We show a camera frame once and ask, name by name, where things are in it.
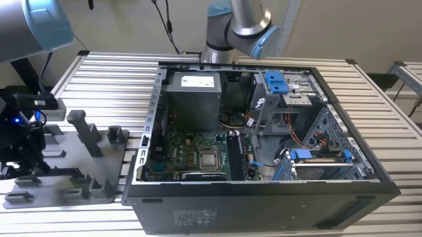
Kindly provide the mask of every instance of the motherboard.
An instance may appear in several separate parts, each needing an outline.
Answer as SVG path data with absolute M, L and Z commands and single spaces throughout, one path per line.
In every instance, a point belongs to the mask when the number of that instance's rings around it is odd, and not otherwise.
M 169 155 L 164 162 L 156 161 L 150 181 L 188 181 L 190 176 L 214 175 L 217 180 L 232 181 L 233 170 L 240 170 L 234 159 L 248 164 L 245 180 L 258 180 L 258 169 L 248 162 L 254 159 L 250 136 L 242 137 L 242 156 L 230 157 L 226 134 L 170 133 Z

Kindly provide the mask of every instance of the wire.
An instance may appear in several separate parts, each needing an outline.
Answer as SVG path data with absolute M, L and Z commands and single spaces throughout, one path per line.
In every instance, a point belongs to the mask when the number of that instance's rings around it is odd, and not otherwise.
M 300 139 L 298 136 L 297 136 L 296 130 L 294 130 L 293 126 L 292 126 L 290 114 L 288 114 L 286 117 L 288 117 L 288 123 L 289 123 L 289 126 L 290 126 L 290 136 L 292 136 L 292 139 L 296 141 L 296 143 L 297 143 L 300 146 L 302 146 L 302 147 L 306 148 L 306 149 L 310 149 L 310 147 L 306 146 L 306 145 L 301 142 L 301 139 Z
M 409 114 L 409 117 L 412 117 L 412 115 L 415 115 L 416 110 L 417 110 L 417 106 L 415 106 L 415 108 L 412 109 L 411 114 Z
M 230 129 L 245 128 L 245 127 L 242 127 L 242 126 L 230 126 L 230 125 L 225 124 L 225 123 L 224 123 L 222 121 L 220 121 L 220 120 L 218 120 L 218 123 L 220 123 L 222 126 L 230 128 Z
M 177 47 L 177 45 L 174 43 L 174 40 L 173 40 L 173 35 L 172 35 L 172 33 L 168 30 L 168 26 L 166 26 L 166 23 L 165 23 L 164 15 L 162 15 L 161 10 L 160 10 L 158 3 L 157 2 L 153 2 L 153 3 L 154 3 L 154 5 L 157 6 L 157 9 L 158 9 L 160 18 L 161 18 L 161 21 L 162 21 L 164 26 L 165 26 L 165 30 L 166 30 L 166 33 L 168 33 L 169 40 L 170 40 L 172 44 L 174 46 L 174 49 L 176 49 L 177 53 L 181 54 L 181 51 L 180 51 L 180 49 L 178 49 L 178 47 Z
M 82 46 L 85 47 L 85 49 L 89 51 L 89 48 L 86 47 L 85 43 L 81 41 L 81 39 L 78 38 L 78 36 L 77 36 L 77 35 L 74 35 L 74 36 L 75 36 L 75 38 L 78 39 L 78 41 L 81 42 L 81 44 L 82 44 Z
M 277 167 L 277 165 L 265 164 L 265 163 L 254 161 L 254 160 L 252 160 L 250 163 L 254 165 L 258 165 L 258 166 Z
M 43 115 L 43 117 L 45 117 L 43 125 L 42 125 L 42 126 L 45 126 L 47 124 L 47 115 L 41 110 L 38 110 L 37 113 L 41 113 Z
M 249 110 L 246 111 L 246 117 L 250 118 L 250 119 L 253 119 L 253 120 L 257 122 L 257 124 L 258 124 L 258 121 L 254 119 L 254 117 L 253 117 L 253 115 L 252 115 L 252 112 L 250 112 Z
M 54 52 L 50 52 L 49 56 L 47 56 L 46 64 L 45 64 L 43 69 L 42 69 L 41 78 L 39 78 L 39 88 L 41 88 L 41 91 L 42 91 L 43 94 L 49 93 L 47 90 L 46 90 L 46 87 L 43 85 L 43 77 L 45 77 L 45 73 L 46 73 L 46 69 L 47 69 L 49 63 L 51 62 L 51 59 L 53 59 L 53 55 L 54 55 Z
M 400 88 L 399 91 L 397 91 L 397 94 L 396 94 L 396 96 L 395 96 L 393 102 L 396 102 L 396 99 L 397 99 L 399 94 L 401 93 L 404 87 L 405 87 L 405 83 L 403 84 L 401 88 Z

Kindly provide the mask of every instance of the wall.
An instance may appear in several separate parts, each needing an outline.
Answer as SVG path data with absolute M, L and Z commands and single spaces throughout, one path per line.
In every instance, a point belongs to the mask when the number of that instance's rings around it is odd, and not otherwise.
M 25 82 L 19 79 L 19 75 L 9 63 L 0 64 L 0 89 L 9 85 L 23 85 Z
M 353 58 L 367 72 L 422 62 L 422 1 L 304 0 L 286 57 Z
M 208 6 L 216 0 L 170 0 L 170 18 L 174 41 L 181 51 L 202 51 L 206 45 Z M 95 0 L 89 9 L 87 0 L 59 0 L 69 15 L 77 36 L 93 51 L 129 53 L 176 53 L 160 14 L 152 0 Z M 282 24 L 289 0 L 264 0 L 276 14 L 273 21 Z M 165 0 L 158 0 L 166 18 Z M 53 56 L 46 82 L 55 84 L 83 49 L 81 43 L 59 49 Z M 30 58 L 38 71 L 46 55 Z

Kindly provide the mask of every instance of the black cable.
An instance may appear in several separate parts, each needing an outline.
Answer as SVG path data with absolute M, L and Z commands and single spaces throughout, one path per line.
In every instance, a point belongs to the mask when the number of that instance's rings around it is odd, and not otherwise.
M 46 87 L 43 85 L 43 77 L 45 77 L 45 73 L 46 73 L 46 69 L 47 69 L 49 63 L 51 62 L 51 59 L 53 59 L 53 55 L 54 55 L 54 52 L 50 52 L 49 56 L 47 56 L 46 64 L 45 64 L 43 69 L 42 69 L 41 78 L 39 78 L 39 87 L 41 87 L 41 91 L 42 91 L 43 94 L 49 93 L 47 90 L 46 90 Z
M 264 164 L 266 167 L 277 167 L 277 165 Z
M 78 38 L 78 36 L 77 36 L 77 35 L 74 35 L 74 36 L 75 36 L 75 38 L 78 39 L 78 41 L 81 42 L 81 44 L 82 44 L 82 46 L 85 47 L 85 49 L 89 51 L 89 48 L 86 47 L 85 43 L 81 41 L 81 39 Z
M 162 15 L 161 10 L 160 10 L 158 3 L 156 1 L 153 1 L 153 3 L 154 3 L 154 5 L 157 6 L 157 9 L 158 9 L 160 18 L 161 18 L 161 21 L 162 21 L 164 26 L 165 26 L 165 30 L 166 30 L 166 33 L 168 33 L 169 40 L 170 40 L 172 44 L 174 46 L 174 49 L 176 49 L 177 53 L 181 54 L 181 51 L 180 51 L 180 49 L 178 49 L 178 47 L 177 47 L 177 45 L 174 43 L 172 33 L 168 30 L 168 26 L 166 26 L 166 23 L 165 23 L 164 15 Z
M 401 88 L 400 88 L 399 91 L 397 91 L 397 94 L 396 94 L 396 96 L 395 96 L 393 102 L 396 102 L 396 99 L 397 99 L 399 94 L 401 93 L 404 87 L 405 87 L 405 83 L 403 84 Z
M 39 112 L 43 115 L 43 117 L 45 117 L 45 121 L 43 121 L 43 124 L 42 124 L 42 126 L 45 126 L 47 124 L 47 115 L 41 110 L 38 110 L 37 112 Z
M 170 33 L 170 36 L 172 36 L 172 39 L 173 39 L 173 24 L 172 24 L 172 21 L 170 21 L 170 13 L 169 13 L 169 0 L 166 0 L 166 9 L 168 9 L 168 31 Z
M 415 115 L 416 110 L 417 110 L 417 106 L 415 106 L 415 108 L 412 109 L 411 114 L 409 114 L 409 117 L 412 117 L 412 115 Z

